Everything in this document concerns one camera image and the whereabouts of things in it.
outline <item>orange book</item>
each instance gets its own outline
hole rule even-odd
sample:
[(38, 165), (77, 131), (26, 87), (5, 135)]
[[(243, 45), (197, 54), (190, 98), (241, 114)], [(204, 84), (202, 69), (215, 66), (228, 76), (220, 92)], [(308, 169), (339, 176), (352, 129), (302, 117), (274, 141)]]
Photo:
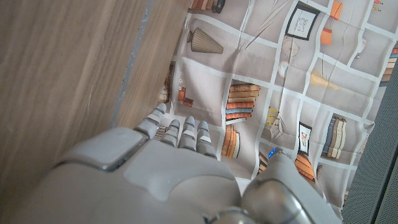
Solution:
[(334, 1), (331, 7), (330, 16), (338, 20), (340, 18), (341, 8), (343, 8), (343, 3)]
[(303, 164), (300, 161), (295, 161), (294, 165), (300, 169), (302, 169), (304, 172), (310, 174), (311, 176), (313, 176), (313, 170), (309, 167), (307, 167), (305, 164)]
[(323, 28), (321, 33), (321, 44), (331, 45), (331, 30)]
[(393, 68), (387, 68), (386, 71), (384, 72), (385, 75), (391, 75), (393, 71)]
[(198, 6), (198, 0), (193, 0), (191, 9), (196, 9)]
[(185, 100), (185, 92), (186, 91), (187, 91), (187, 89), (185, 87), (182, 87), (182, 89), (178, 91), (178, 100), (179, 101)]
[(240, 85), (231, 85), (231, 87), (229, 88), (229, 91), (231, 92), (254, 91), (254, 90), (260, 90), (260, 86), (255, 84), (240, 84)]
[(308, 161), (308, 159), (305, 158), (304, 156), (302, 156), (302, 155), (297, 155), (296, 160), (300, 161), (302, 164), (304, 164), (304, 165), (306, 165), (307, 167), (309, 167), (309, 168), (312, 169), (312, 165), (311, 165), (310, 161)]
[(247, 102), (247, 103), (227, 103), (227, 109), (235, 109), (235, 108), (253, 108), (254, 102)]
[(308, 178), (308, 179), (310, 179), (310, 180), (314, 180), (314, 178), (313, 178), (312, 175), (310, 175), (310, 174), (304, 172), (304, 170), (302, 170), (302, 169), (300, 169), (300, 168), (298, 168), (298, 167), (296, 167), (296, 168), (297, 168), (297, 171), (298, 171), (300, 174), (302, 174), (304, 177), (306, 177), (306, 178)]
[(185, 97), (185, 99), (184, 99), (184, 101), (182, 102), (182, 104), (185, 105), (185, 106), (192, 107), (192, 105), (193, 105), (193, 100), (192, 100), (192, 99), (189, 99), (189, 98), (187, 98), (187, 97)]
[(228, 146), (229, 146), (229, 139), (231, 138), (231, 131), (232, 131), (232, 125), (227, 125), (226, 129), (225, 129), (223, 148), (221, 150), (222, 156), (226, 156), (226, 152), (227, 152)]
[(234, 133), (236, 134), (235, 130), (231, 131), (231, 137), (229, 138), (229, 144), (228, 144), (228, 149), (226, 151), (226, 157), (229, 158), (229, 154), (231, 153), (231, 149), (232, 149), (232, 143), (234, 142)]
[(228, 98), (240, 98), (240, 97), (257, 97), (259, 96), (259, 91), (240, 91), (240, 92), (230, 92)]
[(250, 118), (251, 113), (235, 113), (235, 114), (226, 114), (226, 119), (235, 119), (235, 118)]
[(245, 103), (245, 102), (255, 102), (256, 97), (239, 97), (239, 98), (229, 98), (228, 103)]
[(228, 158), (229, 159), (232, 159), (232, 155), (234, 154), (234, 151), (235, 151), (235, 145), (236, 145), (236, 130), (234, 130), (233, 138), (232, 138), (231, 150), (228, 153)]
[(198, 5), (195, 7), (195, 9), (201, 9), (202, 5), (203, 5), (203, 0), (198, 0)]
[(390, 81), (391, 75), (383, 75), (383, 77), (381, 77), (381, 81), (382, 82), (388, 82)]
[(207, 1), (206, 10), (211, 10), (211, 7), (212, 7), (212, 5), (213, 5), (213, 2), (214, 2), (214, 0), (209, 0), (209, 1)]

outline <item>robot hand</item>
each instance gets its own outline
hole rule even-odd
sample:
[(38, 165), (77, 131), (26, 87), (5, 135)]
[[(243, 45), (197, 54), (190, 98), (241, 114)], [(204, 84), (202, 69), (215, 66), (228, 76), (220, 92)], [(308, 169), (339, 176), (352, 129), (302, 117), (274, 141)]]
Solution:
[(191, 116), (173, 120), (153, 139), (165, 109), (66, 152), (11, 223), (336, 223), (283, 152), (242, 198), (231, 169), (215, 159), (206, 122), (196, 131)]

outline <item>picture frame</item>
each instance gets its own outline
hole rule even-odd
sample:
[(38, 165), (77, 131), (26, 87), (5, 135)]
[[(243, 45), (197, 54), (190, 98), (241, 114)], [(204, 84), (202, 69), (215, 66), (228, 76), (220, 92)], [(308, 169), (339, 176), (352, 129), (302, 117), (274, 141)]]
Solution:
[(298, 152), (307, 156), (310, 151), (311, 131), (312, 127), (301, 122), (298, 123)]
[(312, 27), (320, 11), (297, 4), (286, 27), (285, 34), (301, 40), (309, 40)]

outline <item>bookshelf print fabric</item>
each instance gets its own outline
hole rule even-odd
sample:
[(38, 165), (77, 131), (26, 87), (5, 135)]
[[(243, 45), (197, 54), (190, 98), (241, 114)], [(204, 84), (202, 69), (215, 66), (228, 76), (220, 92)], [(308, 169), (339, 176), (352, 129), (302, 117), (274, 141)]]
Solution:
[[(398, 20), (391, 19), (398, 2), (375, 11), (370, 0), (228, 0), (220, 13), (209, 1), (195, 2), (173, 57), (170, 115), (209, 122), (220, 134), (218, 159), (236, 177), (255, 178), (265, 167), (260, 152), (274, 146), (294, 161), (307, 152), (300, 156), (308, 164), (297, 160), (303, 176), (342, 208), (398, 57)], [(289, 24), (298, 4), (317, 16)], [(303, 38), (286, 35), (293, 25)], [(195, 30), (200, 44), (192, 47)], [(310, 135), (309, 150), (300, 132)]]

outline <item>wood grain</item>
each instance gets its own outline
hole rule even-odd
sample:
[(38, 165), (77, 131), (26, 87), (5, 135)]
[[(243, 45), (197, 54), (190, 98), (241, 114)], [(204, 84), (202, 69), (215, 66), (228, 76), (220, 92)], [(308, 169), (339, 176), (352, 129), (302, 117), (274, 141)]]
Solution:
[[(61, 153), (109, 128), (145, 7), (140, 0), (0, 1), (0, 223)], [(181, 29), (188, 8), (177, 0), (152, 7), (142, 41), (152, 52), (136, 59), (152, 68), (136, 72), (156, 82), (149, 95), (129, 85), (136, 99), (129, 106), (138, 108), (156, 104), (179, 35), (167, 33)], [(130, 116), (124, 120), (140, 120)]]
[(118, 126), (135, 127), (157, 104), (190, 0), (156, 1), (118, 116)]

